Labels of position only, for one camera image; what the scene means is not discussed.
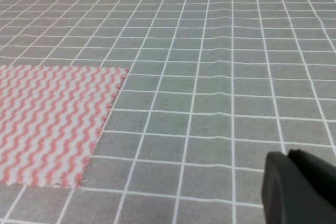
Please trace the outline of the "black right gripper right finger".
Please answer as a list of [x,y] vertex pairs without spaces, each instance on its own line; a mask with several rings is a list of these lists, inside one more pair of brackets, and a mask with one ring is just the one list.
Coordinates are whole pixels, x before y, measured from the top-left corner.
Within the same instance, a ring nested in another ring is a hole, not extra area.
[[306,181],[312,186],[324,202],[331,206],[327,210],[321,203],[318,203],[316,217],[322,220],[327,217],[328,220],[322,223],[335,223],[335,166],[325,160],[314,156],[303,150],[290,150],[288,157],[294,162],[297,168],[305,177]]

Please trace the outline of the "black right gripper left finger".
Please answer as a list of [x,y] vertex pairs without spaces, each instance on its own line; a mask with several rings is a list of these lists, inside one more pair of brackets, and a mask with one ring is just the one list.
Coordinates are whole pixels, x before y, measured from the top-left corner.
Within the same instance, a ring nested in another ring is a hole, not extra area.
[[299,171],[295,164],[281,152],[266,155],[261,199],[266,223],[287,223],[286,203],[293,191],[291,183]]

